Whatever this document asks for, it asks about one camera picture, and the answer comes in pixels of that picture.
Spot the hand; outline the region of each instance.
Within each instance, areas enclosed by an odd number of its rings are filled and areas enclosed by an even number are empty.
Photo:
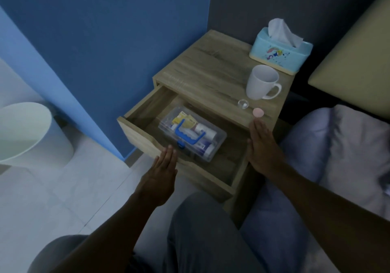
[[[248,160],[257,172],[268,177],[284,164],[284,154],[260,118],[249,124]]]
[[[156,156],[152,167],[143,175],[134,193],[155,206],[163,205],[175,190],[178,170],[178,153],[171,145],[164,148],[160,157]]]

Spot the trash bin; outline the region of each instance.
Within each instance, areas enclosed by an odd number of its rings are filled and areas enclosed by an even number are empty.
[[[64,167],[73,153],[44,105],[28,102],[0,109],[0,164],[56,169]]]

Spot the light blue tissue box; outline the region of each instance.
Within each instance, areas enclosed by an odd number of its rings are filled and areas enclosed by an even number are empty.
[[[265,27],[257,35],[249,57],[286,74],[295,75],[312,49],[313,44],[305,41],[296,48],[273,40]]]

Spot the drawer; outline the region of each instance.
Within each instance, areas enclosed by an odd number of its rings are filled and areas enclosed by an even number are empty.
[[[160,121],[175,107],[185,106],[227,133],[227,138],[211,162],[189,157],[158,128]],[[150,157],[169,144],[178,151],[178,174],[223,202],[235,195],[248,165],[246,140],[249,133],[211,112],[196,100],[159,85],[118,122],[129,141]]]

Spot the headboard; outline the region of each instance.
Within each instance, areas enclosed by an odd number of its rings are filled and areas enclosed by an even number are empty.
[[[376,0],[309,78],[309,84],[390,119],[390,0]]]

